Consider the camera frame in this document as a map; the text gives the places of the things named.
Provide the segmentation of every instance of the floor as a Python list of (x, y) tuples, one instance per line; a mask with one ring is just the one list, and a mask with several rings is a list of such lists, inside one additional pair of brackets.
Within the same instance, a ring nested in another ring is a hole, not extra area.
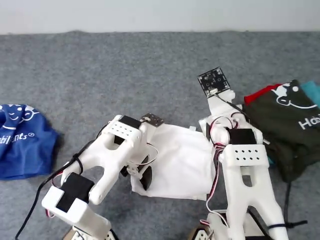
[[(199, 126), (209, 115), (197, 75), (221, 66), (236, 103), (243, 96), (292, 79), (320, 83), (320, 33), (99, 33), (0, 36), (0, 102), (28, 104), (45, 114), (62, 143), (55, 169), (68, 161), (117, 114), (146, 112), (169, 124)], [(291, 240), (317, 239), (320, 232), (320, 164), (293, 183), (289, 219), (309, 224), (289, 230)], [(86, 175), (93, 180), (101, 169)], [(286, 185), (270, 170), (283, 206)], [(0, 235), (13, 239), (44, 177), (0, 181)], [(42, 191), (43, 198), (48, 187)], [(227, 205), (223, 182), (212, 200)], [(121, 240), (183, 240), (205, 204), (195, 200), (148, 198), (131, 192), (122, 176), (94, 210), (108, 218)], [(69, 226), (35, 208), (21, 240), (59, 240)]]

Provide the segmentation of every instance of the red fabric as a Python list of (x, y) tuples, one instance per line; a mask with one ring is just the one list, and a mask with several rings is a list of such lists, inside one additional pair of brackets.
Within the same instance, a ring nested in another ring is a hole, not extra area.
[(254, 100), (256, 100), (258, 97), (260, 97), (261, 95), (265, 94), (266, 92), (269, 92), (272, 89), (276, 89), (277, 87), (281, 86), (282, 84), (275, 84), (275, 85), (268, 85), (265, 88), (262, 88), (261, 90), (255, 92), (254, 94), (251, 94), (249, 96), (245, 96), (244, 97), (244, 102), (246, 105), (248, 105), (249, 103), (253, 102)]

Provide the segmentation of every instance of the white fabric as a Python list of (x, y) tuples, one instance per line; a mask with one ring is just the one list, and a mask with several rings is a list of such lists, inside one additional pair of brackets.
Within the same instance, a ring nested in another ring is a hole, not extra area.
[(145, 191), (131, 177), (132, 191), (148, 197), (206, 200), (214, 175), (212, 145), (201, 132), (162, 124), (150, 142), (158, 149), (152, 166), (152, 182)]

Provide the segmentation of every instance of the blue fabric bag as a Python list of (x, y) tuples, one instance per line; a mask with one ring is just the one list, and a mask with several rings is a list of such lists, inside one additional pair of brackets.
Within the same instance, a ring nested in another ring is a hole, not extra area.
[(0, 180), (49, 174), (57, 137), (35, 108), (0, 105)]

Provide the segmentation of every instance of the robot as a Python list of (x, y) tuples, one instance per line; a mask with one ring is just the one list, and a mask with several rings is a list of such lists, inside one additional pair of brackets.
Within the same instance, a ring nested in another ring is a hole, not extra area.
[[(204, 227), (197, 228), (192, 240), (288, 240), (282, 211), (276, 202), (269, 175), (269, 162), (261, 131), (247, 122), (245, 113), (232, 103), (235, 93), (222, 70), (216, 68), (198, 77), (208, 99), (211, 115), (199, 121), (205, 137), (212, 142), (212, 167), (216, 177), (206, 205), (213, 197), (219, 164), (223, 170), (228, 207), (210, 210)], [(117, 181), (119, 174), (130, 174), (148, 189), (156, 159), (149, 144), (163, 119), (147, 114), (136, 120), (117, 115), (100, 135), (61, 173), (61, 186), (52, 186), (42, 206), (72, 226), (65, 240), (117, 240), (109, 220), (94, 213), (89, 203), (100, 204)], [(95, 166), (104, 168), (94, 183), (81, 176)], [(243, 176), (249, 176), (246, 185)], [(248, 212), (253, 206), (270, 228), (265, 233), (256, 217)]]
[[(146, 114), (141, 120), (117, 115), (104, 127), (96, 140), (79, 154), (61, 173), (61, 186), (51, 186), (42, 200), (42, 206), (72, 226), (64, 240), (117, 240), (106, 218), (96, 214), (89, 203), (100, 204), (119, 178), (130, 174), (146, 190), (151, 184), (154, 146), (149, 144), (163, 119)], [(95, 184), (81, 173), (95, 166), (104, 168)]]
[[(247, 122), (241, 106), (232, 103), (235, 93), (219, 67), (198, 76), (198, 80), (211, 112), (199, 124), (213, 145), (216, 177), (219, 164), (222, 165), (228, 206), (217, 211), (208, 207), (217, 179), (206, 202), (210, 213), (200, 221), (204, 227), (197, 228), (189, 239), (288, 240), (282, 210), (272, 188), (262, 132)], [(244, 182), (243, 176), (249, 177), (249, 182)], [(269, 233), (248, 211), (249, 206), (258, 211)]]

